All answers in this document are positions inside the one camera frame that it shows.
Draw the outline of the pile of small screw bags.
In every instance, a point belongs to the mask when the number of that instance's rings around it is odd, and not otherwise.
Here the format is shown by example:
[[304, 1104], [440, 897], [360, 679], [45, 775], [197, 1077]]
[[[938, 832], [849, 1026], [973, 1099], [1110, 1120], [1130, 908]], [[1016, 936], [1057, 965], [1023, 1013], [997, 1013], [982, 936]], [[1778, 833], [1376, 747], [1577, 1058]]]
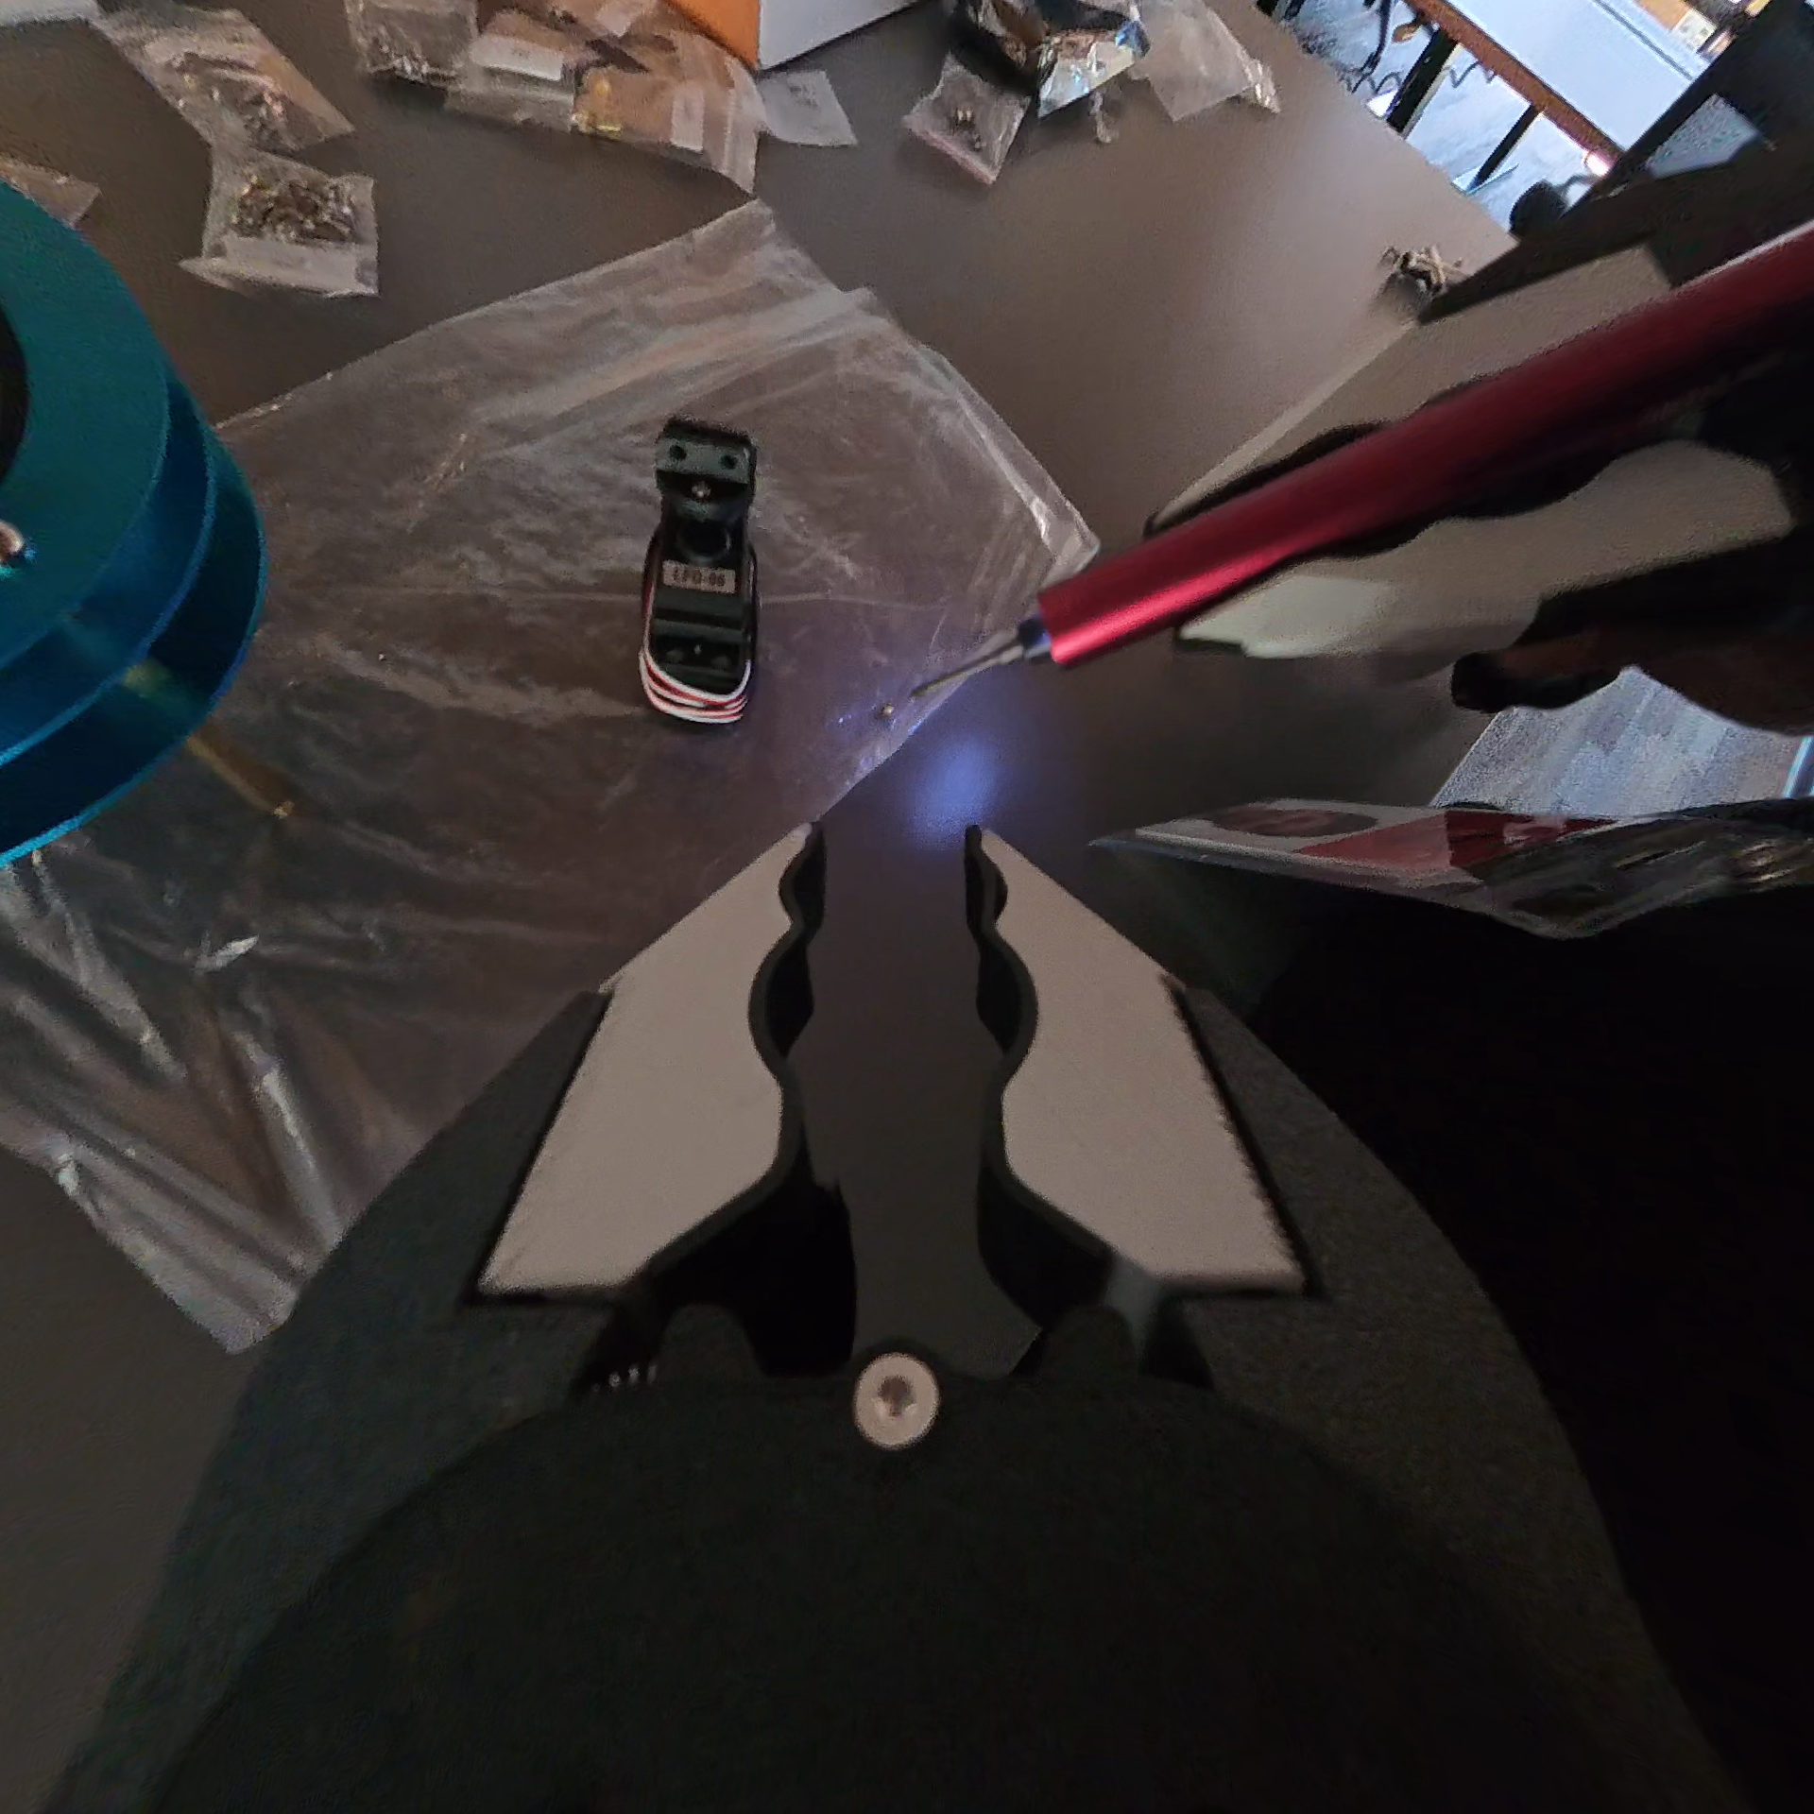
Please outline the pile of small screw bags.
[[[1169, 121], [1225, 106], [1279, 111], [1274, 74], [1210, 4], [1139, 4], [1149, 53], [1123, 78], [1041, 118], [975, 75], [951, 46], [905, 132], [989, 187], [1033, 121], [1077, 116], [1107, 143], [1115, 106], [1145, 87]], [[856, 129], [807, 57], [758, 75], [657, 1], [349, 1], [353, 69], [419, 88], [446, 111], [511, 129], [578, 133], [755, 190], [759, 147], [851, 149]], [[200, 245], [188, 271], [215, 286], [329, 300], [377, 291], [376, 182], [308, 151], [348, 137], [349, 116], [244, 10], [200, 4], [4, 4], [4, 33], [83, 25], [188, 123], [211, 156]]]

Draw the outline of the silver foil bag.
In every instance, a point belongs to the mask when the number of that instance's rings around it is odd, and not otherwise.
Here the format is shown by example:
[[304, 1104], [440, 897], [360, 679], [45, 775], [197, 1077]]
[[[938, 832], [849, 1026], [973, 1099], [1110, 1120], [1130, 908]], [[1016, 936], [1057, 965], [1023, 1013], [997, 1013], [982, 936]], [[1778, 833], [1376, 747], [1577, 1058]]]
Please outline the silver foil bag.
[[947, 1], [951, 46], [1041, 118], [1087, 102], [1149, 53], [1139, 4]]

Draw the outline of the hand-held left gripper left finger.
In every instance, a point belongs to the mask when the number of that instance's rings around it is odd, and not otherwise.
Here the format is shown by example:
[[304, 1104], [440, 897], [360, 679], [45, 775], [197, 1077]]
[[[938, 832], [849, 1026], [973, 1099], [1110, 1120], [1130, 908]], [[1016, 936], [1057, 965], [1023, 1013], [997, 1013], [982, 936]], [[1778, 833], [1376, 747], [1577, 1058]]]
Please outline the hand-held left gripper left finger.
[[694, 1306], [765, 1370], [856, 1347], [844, 1198], [809, 1158], [794, 1051], [814, 1011], [825, 837], [802, 825], [629, 960], [520, 1170], [472, 1289], [606, 1315], [606, 1369], [644, 1369]]

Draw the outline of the orange and white cardboard box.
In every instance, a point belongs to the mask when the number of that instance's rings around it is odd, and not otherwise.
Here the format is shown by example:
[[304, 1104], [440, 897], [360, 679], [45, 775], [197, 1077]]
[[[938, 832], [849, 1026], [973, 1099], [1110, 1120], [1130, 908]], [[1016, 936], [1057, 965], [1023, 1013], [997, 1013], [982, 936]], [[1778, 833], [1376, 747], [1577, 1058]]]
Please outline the orange and white cardboard box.
[[765, 75], [868, 29], [916, 1], [669, 1], [752, 74]]

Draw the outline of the black servo motor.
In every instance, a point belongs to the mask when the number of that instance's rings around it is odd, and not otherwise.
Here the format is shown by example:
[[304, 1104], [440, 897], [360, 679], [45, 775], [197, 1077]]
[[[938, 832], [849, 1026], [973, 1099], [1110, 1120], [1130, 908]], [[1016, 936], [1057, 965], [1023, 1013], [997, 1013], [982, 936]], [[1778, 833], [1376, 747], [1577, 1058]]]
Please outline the black servo motor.
[[738, 723], [755, 684], [755, 474], [758, 444], [732, 428], [675, 415], [657, 439], [638, 679], [657, 713], [695, 728]]

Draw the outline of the clear blister pack red card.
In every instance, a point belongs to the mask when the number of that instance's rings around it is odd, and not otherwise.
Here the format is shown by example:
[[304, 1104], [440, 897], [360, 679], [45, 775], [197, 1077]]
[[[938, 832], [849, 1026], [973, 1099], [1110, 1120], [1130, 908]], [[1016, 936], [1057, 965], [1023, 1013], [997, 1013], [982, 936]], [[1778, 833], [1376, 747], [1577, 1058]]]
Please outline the clear blister pack red card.
[[1812, 884], [1809, 800], [1606, 819], [1272, 799], [1112, 832], [1096, 843], [1432, 902], [1549, 938]]

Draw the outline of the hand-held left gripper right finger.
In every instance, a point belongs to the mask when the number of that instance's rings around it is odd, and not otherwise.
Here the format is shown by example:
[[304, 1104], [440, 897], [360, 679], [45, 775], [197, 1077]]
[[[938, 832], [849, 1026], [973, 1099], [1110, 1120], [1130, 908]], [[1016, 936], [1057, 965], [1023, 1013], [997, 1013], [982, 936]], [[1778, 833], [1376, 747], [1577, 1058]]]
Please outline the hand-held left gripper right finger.
[[979, 1014], [999, 1051], [979, 1244], [1037, 1328], [1120, 1316], [1176, 1364], [1186, 1306], [1300, 1300], [1309, 1265], [1172, 973], [1015, 851], [970, 826]]

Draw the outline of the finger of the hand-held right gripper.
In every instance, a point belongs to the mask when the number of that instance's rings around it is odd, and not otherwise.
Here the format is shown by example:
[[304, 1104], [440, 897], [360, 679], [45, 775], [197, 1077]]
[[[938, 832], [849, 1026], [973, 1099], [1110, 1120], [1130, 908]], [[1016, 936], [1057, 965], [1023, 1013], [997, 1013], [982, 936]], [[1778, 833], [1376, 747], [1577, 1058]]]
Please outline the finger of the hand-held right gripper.
[[1747, 224], [1733, 212], [1719, 217], [1676, 212], [1637, 224], [1562, 222], [1517, 241], [1159, 504], [1145, 528], [1182, 524], [1238, 481], [1254, 480], [1337, 431], [1400, 421], [1471, 380], [1609, 326], [1770, 236], [1768, 224]]
[[1378, 552], [1328, 552], [1175, 630], [1254, 660], [1448, 664], [1509, 646], [1541, 605], [1780, 540], [1796, 518], [1763, 461], [1698, 439], [1623, 452], [1552, 503], [1452, 513]]

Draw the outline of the dark grey desk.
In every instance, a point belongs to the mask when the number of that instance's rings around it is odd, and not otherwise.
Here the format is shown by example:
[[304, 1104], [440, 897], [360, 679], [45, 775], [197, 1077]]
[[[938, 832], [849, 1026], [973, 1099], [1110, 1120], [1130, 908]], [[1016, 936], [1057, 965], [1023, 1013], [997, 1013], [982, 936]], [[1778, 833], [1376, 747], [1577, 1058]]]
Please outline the dark grey desk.
[[[711, 219], [735, 191], [663, 159], [451, 121], [348, 61], [338, 7], [244, 4], [359, 121], [377, 178], [376, 303], [263, 327], [175, 263], [204, 151], [90, 29], [4, 49], [4, 147], [100, 182], [98, 241], [218, 416], [446, 315]], [[1276, 116], [1169, 123], [1138, 88], [1100, 147], [1035, 132], [973, 187], [900, 132], [938, 74], [930, 10], [823, 64], [860, 145], [767, 147], [758, 191], [839, 286], [868, 286], [1007, 418], [1107, 549], [1391, 326], [1387, 245], [1479, 263], [1491, 219], [1247, 4]], [[1438, 684], [1175, 653], [1003, 669], [946, 692], [825, 819], [821, 1014], [802, 1040], [811, 1154], [844, 1189], [862, 1332], [929, 1332], [966, 1369], [1025, 1339], [968, 1235], [989, 1040], [971, 1017], [961, 833], [997, 829], [1192, 983], [1210, 908], [1172, 923], [1101, 832], [1264, 797], [1420, 800], [1467, 748]], [[255, 1362], [226, 1353], [4, 1154], [4, 1810], [36, 1810], [92, 1722], [166, 1544]]]

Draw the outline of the red screwdriver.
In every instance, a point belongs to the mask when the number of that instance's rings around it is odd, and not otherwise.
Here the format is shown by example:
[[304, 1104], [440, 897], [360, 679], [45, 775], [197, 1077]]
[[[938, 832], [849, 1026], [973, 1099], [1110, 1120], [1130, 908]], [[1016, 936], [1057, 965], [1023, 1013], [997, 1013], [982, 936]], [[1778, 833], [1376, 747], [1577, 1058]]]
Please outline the red screwdriver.
[[[1563, 217], [1690, 214], [1684, 187]], [[1130, 549], [1048, 585], [1027, 615], [911, 698], [997, 664], [1074, 666], [1176, 630], [1328, 552], [1382, 552], [1452, 513], [1552, 503], [1616, 455], [1698, 439], [1764, 461], [1809, 531], [1812, 227], [1380, 428], [1340, 429]]]

